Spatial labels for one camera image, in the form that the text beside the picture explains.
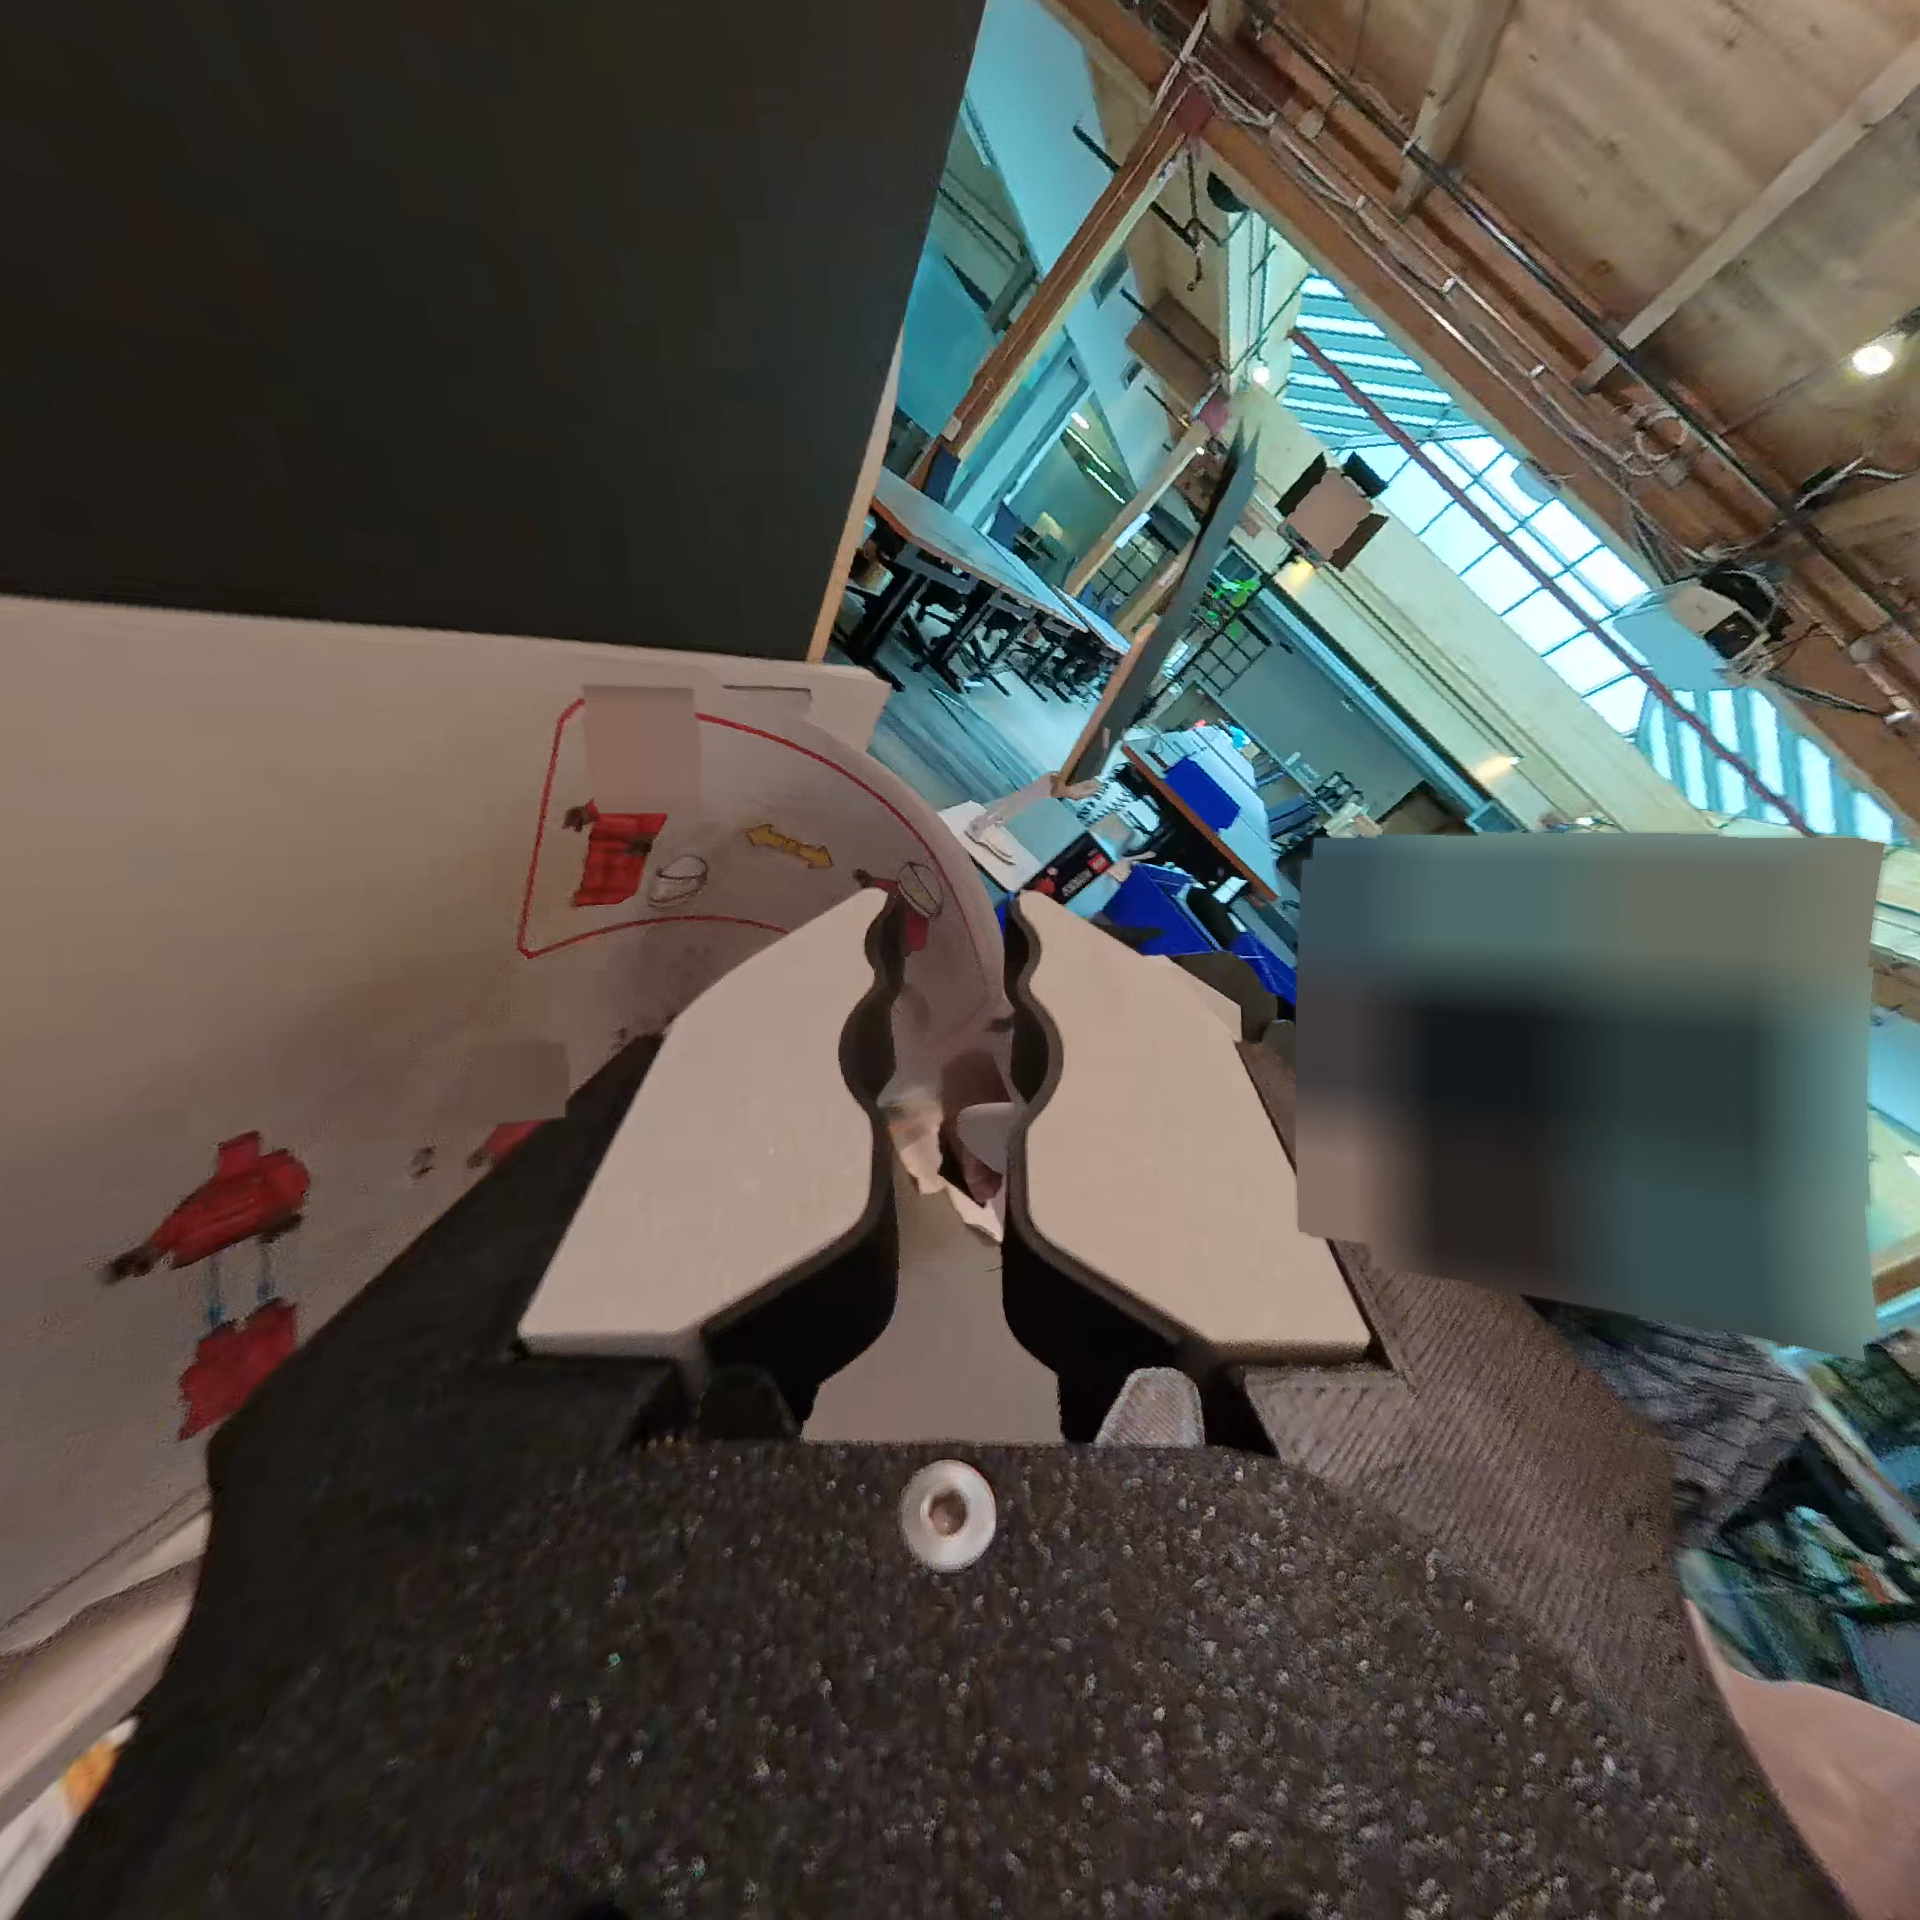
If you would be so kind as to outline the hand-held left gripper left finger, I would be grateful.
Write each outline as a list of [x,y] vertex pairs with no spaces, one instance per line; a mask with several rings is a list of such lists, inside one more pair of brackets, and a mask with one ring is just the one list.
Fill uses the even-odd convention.
[[881,1092],[896,1070],[901,900],[862,888],[668,1027],[516,1339],[645,1360],[697,1406],[753,1371],[805,1426],[896,1308]]

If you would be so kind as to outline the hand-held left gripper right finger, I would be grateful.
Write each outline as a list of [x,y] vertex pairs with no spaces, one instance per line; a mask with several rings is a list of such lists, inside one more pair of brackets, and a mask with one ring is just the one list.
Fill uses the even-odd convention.
[[1203,1435],[1254,1442],[1248,1375],[1360,1365],[1373,1328],[1324,1239],[1241,1006],[1035,894],[1003,924],[1016,1016],[1002,1308],[1091,1442],[1129,1375],[1168,1370]]

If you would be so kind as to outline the instruction booklet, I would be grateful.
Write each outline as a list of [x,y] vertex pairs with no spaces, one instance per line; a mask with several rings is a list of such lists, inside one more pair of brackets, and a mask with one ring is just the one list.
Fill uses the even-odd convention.
[[209,1435],[627,1042],[850,895],[901,1068],[1000,933],[828,662],[5,599],[5,1653],[161,1571]]

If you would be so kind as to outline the person's right forearm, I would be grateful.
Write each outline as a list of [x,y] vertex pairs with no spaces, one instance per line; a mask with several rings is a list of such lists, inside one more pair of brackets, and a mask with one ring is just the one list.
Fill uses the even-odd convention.
[[1773,1799],[1861,1918],[1918,1916],[1918,1725],[1856,1695],[1769,1682],[1686,1618]]

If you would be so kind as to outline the large blue plastic bin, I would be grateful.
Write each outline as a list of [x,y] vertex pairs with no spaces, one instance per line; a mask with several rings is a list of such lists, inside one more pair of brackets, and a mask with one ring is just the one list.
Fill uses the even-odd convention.
[[1285,950],[1243,925],[1227,906],[1179,868],[1134,864],[1097,916],[1144,956],[1240,958],[1282,1006],[1297,1003],[1298,979]]

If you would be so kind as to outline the long office table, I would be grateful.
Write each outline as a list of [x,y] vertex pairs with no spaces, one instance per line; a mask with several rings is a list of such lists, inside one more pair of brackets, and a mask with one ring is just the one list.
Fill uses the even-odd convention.
[[946,684],[956,700],[969,690],[957,658],[974,639],[986,637],[990,623],[1002,623],[1005,632],[1000,652],[976,668],[979,679],[990,679],[1005,653],[1026,639],[1081,639],[1094,647],[1099,661],[1128,658],[1132,642],[1117,636],[1105,614],[1056,591],[1020,556],[910,486],[899,472],[877,472],[870,511],[893,541],[888,558],[892,580],[849,639],[849,653],[857,662],[881,670],[881,650],[901,626],[912,623],[928,589],[956,594],[961,610],[940,644],[918,647],[915,668]]

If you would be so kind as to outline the studio light panel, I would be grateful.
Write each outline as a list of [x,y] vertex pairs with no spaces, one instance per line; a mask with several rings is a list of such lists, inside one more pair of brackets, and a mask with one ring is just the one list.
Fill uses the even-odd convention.
[[1385,480],[1363,456],[1336,463],[1326,452],[1280,492],[1286,540],[1324,566],[1345,570],[1385,525],[1378,499]]

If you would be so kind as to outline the white ceiling box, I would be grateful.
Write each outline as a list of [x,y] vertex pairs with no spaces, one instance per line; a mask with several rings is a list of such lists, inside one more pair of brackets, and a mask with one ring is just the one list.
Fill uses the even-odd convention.
[[1686,690],[1712,690],[1784,626],[1778,584],[1764,572],[1733,562],[1652,588],[1613,614],[1620,639],[1661,680]]

